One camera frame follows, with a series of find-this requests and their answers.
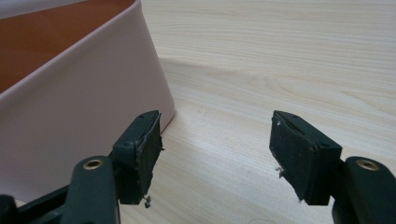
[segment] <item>pink plastic container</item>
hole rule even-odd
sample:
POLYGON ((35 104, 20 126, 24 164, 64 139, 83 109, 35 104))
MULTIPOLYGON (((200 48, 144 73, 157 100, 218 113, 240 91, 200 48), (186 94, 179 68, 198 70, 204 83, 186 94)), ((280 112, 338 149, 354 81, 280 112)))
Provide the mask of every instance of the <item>pink plastic container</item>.
POLYGON ((163 129, 174 102, 136 0, 0 93, 0 193, 28 202, 67 185, 154 109, 163 129))

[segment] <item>brass screw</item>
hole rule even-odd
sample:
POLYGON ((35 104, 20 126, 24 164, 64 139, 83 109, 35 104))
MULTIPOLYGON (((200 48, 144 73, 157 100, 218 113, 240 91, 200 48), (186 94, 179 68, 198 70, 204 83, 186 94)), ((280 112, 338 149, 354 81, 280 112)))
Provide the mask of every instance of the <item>brass screw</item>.
POLYGON ((372 161, 367 160, 358 160, 356 163, 363 169, 370 170, 370 171, 378 171, 379 167, 372 161))
POLYGON ((103 165, 103 161, 102 160, 90 160, 90 161, 85 162, 83 167, 86 170, 94 170, 94 169, 99 168, 102 165, 103 165))

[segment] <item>light wood surface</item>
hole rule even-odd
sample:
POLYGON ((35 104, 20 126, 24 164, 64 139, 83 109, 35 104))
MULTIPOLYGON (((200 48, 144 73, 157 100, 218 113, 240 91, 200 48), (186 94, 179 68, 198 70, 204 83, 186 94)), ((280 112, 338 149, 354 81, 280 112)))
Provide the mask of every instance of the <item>light wood surface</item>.
POLYGON ((394 1, 145 0, 176 101, 152 206, 123 223, 332 223, 299 202, 269 149, 274 110, 297 114, 396 174, 394 1))

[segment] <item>wood grain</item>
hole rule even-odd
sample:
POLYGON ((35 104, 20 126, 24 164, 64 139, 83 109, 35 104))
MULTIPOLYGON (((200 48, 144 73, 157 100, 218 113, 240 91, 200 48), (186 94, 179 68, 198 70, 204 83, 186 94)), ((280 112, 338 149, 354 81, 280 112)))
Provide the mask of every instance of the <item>wood grain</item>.
POLYGON ((394 1, 146 0, 177 114, 149 194, 124 223, 332 223, 269 149, 273 110, 396 174, 394 1))

